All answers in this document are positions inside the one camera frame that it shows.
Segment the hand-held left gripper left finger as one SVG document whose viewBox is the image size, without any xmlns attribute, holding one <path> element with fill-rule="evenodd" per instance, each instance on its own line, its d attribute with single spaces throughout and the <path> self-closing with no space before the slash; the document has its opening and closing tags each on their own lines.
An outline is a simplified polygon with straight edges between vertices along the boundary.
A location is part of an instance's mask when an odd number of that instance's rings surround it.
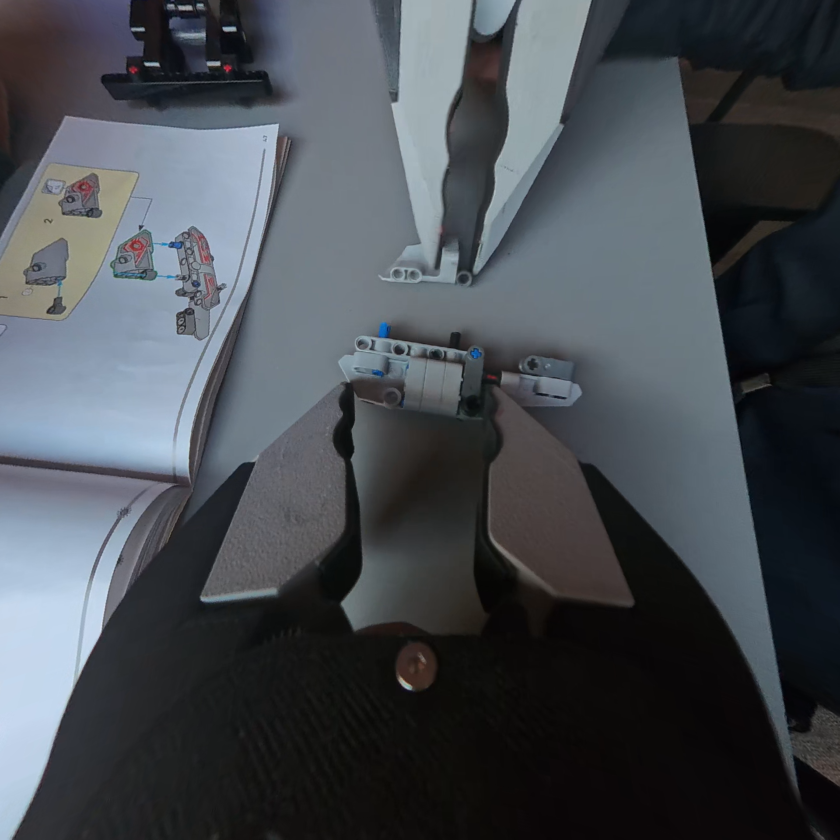
<svg viewBox="0 0 840 840">
<path fill-rule="evenodd" d="M 201 593 L 215 605 L 340 604 L 361 576 L 354 393 L 340 383 L 255 460 Z"/>
</svg>

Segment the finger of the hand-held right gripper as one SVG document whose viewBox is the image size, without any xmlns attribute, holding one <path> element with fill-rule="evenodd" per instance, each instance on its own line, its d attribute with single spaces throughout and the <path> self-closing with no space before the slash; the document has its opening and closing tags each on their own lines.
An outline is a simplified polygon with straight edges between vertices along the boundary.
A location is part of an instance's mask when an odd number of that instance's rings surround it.
<svg viewBox="0 0 840 840">
<path fill-rule="evenodd" d="M 375 1 L 374 21 L 419 239 L 396 264 L 456 265 L 457 240 L 444 242 L 448 130 L 463 88 L 473 3 Z"/>
<path fill-rule="evenodd" d="M 564 106 L 591 2 L 517 2 L 500 68 L 507 128 L 491 173 L 473 273 L 487 265 L 542 169 L 564 122 Z"/>
</svg>

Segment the black chair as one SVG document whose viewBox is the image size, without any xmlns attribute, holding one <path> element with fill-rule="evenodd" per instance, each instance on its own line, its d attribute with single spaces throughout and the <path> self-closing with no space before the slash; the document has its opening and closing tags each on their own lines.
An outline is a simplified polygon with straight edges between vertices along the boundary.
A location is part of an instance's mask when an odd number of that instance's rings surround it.
<svg viewBox="0 0 840 840">
<path fill-rule="evenodd" d="M 815 211 L 838 180 L 838 90 L 680 66 L 712 272 Z"/>
</svg>

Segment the grey lego assembly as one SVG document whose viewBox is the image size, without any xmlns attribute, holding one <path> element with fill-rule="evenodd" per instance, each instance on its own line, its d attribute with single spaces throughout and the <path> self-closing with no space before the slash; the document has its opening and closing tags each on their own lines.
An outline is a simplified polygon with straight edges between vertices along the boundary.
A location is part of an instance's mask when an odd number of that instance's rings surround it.
<svg viewBox="0 0 840 840">
<path fill-rule="evenodd" d="M 457 419 L 483 417 L 492 388 L 524 408 L 571 406 L 582 396 L 570 361 L 532 353 L 515 371 L 496 370 L 483 347 L 462 347 L 459 332 L 447 344 L 423 343 L 394 337 L 389 322 L 357 336 L 339 367 L 363 402 Z"/>
</svg>

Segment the dark blue cloth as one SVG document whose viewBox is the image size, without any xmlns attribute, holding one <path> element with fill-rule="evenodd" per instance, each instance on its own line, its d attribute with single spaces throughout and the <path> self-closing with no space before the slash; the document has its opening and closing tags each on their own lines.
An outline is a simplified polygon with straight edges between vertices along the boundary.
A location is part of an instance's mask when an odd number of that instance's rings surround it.
<svg viewBox="0 0 840 840">
<path fill-rule="evenodd" d="M 839 85 L 838 1 L 632 1 L 605 57 L 752 70 L 792 91 Z"/>
</svg>

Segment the lego instruction booklet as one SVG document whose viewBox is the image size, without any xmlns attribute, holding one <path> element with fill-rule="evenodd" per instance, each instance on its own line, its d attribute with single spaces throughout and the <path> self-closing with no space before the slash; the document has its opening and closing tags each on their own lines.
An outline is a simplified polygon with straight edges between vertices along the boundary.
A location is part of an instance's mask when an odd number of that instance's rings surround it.
<svg viewBox="0 0 840 840">
<path fill-rule="evenodd" d="M 2 232 L 2 838 L 192 493 L 289 150 L 67 117 Z"/>
</svg>

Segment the light grey lego panel piece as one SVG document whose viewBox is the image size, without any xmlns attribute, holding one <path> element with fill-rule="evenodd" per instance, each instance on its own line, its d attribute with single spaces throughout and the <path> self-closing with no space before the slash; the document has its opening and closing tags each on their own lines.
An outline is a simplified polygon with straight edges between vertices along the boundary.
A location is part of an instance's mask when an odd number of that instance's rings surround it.
<svg viewBox="0 0 840 840">
<path fill-rule="evenodd" d="M 380 276 L 380 279 L 409 285 L 430 283 L 469 287 L 474 276 L 468 269 L 459 268 L 459 242 L 457 239 L 450 239 L 442 248 L 438 268 L 433 268 L 426 262 L 422 245 L 409 245 L 404 248 L 389 272 Z"/>
</svg>

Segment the dark blue bag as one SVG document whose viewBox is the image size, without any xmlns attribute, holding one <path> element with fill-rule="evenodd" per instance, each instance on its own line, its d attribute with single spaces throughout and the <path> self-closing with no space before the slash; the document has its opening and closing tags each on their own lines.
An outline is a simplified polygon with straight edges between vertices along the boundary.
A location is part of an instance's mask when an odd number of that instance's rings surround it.
<svg viewBox="0 0 840 840">
<path fill-rule="evenodd" d="M 793 732 L 839 698 L 839 193 L 716 279 L 766 601 Z"/>
</svg>

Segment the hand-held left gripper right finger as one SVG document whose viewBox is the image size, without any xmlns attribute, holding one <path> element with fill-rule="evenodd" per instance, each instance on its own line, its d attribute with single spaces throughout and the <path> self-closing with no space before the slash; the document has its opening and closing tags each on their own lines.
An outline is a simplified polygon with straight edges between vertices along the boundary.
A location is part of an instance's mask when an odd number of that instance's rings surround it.
<svg viewBox="0 0 840 840">
<path fill-rule="evenodd" d="M 500 387 L 483 396 L 474 576 L 485 612 L 516 604 L 523 581 L 555 602 L 633 607 L 578 459 Z"/>
</svg>

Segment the black lego assembly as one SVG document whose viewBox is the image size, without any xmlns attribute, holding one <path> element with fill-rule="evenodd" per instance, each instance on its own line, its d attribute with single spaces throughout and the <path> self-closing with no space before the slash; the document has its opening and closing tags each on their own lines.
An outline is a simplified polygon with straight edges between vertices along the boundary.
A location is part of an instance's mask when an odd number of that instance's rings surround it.
<svg viewBox="0 0 840 840">
<path fill-rule="evenodd" d="M 101 76 L 115 101 L 158 106 L 208 94 L 251 103 L 273 95 L 269 74 L 252 67 L 237 1 L 131 1 L 129 29 L 141 52 L 122 72 Z"/>
</svg>

